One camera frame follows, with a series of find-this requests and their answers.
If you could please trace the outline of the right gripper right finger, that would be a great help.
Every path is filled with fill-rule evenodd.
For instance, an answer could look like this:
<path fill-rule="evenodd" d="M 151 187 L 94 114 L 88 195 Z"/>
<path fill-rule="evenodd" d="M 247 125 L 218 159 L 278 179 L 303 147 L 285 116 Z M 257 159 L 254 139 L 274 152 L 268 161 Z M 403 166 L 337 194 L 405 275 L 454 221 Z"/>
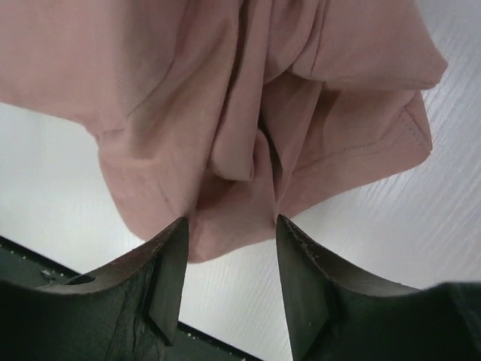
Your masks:
<path fill-rule="evenodd" d="M 399 296 L 415 288 L 389 281 L 316 243 L 289 218 L 276 224 L 277 262 L 294 360 L 306 360 L 329 322 L 340 316 L 338 290 L 361 296 Z"/>

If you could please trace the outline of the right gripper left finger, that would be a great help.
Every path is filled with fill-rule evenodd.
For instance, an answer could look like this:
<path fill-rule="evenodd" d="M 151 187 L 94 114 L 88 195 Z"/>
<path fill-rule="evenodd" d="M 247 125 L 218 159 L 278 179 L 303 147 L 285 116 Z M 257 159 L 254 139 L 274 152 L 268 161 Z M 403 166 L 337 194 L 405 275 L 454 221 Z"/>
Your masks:
<path fill-rule="evenodd" d="M 108 264 L 42 287 L 39 358 L 163 360 L 177 331 L 188 252 L 181 217 Z"/>

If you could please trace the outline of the dusty pink t shirt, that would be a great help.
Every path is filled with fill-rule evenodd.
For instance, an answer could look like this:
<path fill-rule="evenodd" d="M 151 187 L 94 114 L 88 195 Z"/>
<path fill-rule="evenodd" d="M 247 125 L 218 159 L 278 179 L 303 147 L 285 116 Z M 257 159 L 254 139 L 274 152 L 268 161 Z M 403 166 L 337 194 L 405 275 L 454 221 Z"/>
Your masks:
<path fill-rule="evenodd" d="M 1 100 L 84 126 L 128 229 L 189 259 L 432 149 L 446 60 L 413 1 L 3 1 Z"/>

